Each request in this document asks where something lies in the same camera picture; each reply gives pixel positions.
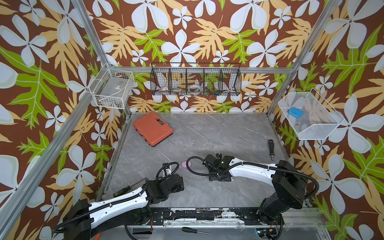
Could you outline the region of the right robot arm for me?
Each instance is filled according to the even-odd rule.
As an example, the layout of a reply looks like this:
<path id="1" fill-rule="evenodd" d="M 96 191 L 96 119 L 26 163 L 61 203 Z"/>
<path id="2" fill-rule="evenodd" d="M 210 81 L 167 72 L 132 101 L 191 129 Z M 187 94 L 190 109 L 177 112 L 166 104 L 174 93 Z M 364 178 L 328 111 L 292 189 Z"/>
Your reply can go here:
<path id="1" fill-rule="evenodd" d="M 274 187 L 275 192 L 265 198 L 256 212 L 256 221 L 263 225 L 284 224 L 282 213 L 300 210 L 306 199 L 313 197 L 320 184 L 313 177 L 301 173 L 287 161 L 277 164 L 247 162 L 232 156 L 193 156 L 186 160 L 186 168 L 194 175 L 210 181 L 230 182 L 233 177 L 259 181 Z"/>

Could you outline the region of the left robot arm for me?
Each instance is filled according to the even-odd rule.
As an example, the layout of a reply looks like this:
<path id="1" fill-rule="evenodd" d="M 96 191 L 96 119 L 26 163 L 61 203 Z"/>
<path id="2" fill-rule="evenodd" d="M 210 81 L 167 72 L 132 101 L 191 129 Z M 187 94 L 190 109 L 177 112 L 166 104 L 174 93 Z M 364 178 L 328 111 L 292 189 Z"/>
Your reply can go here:
<path id="1" fill-rule="evenodd" d="M 170 174 L 166 169 L 171 164 L 164 164 L 154 180 L 145 178 L 145 183 L 135 190 L 120 190 L 112 199 L 100 202 L 77 202 L 52 234 L 63 234 L 65 240 L 89 240 L 115 227 L 147 223 L 152 218 L 151 205 L 184 190 L 183 178 L 176 173 L 180 164 L 172 164 L 175 168 Z"/>

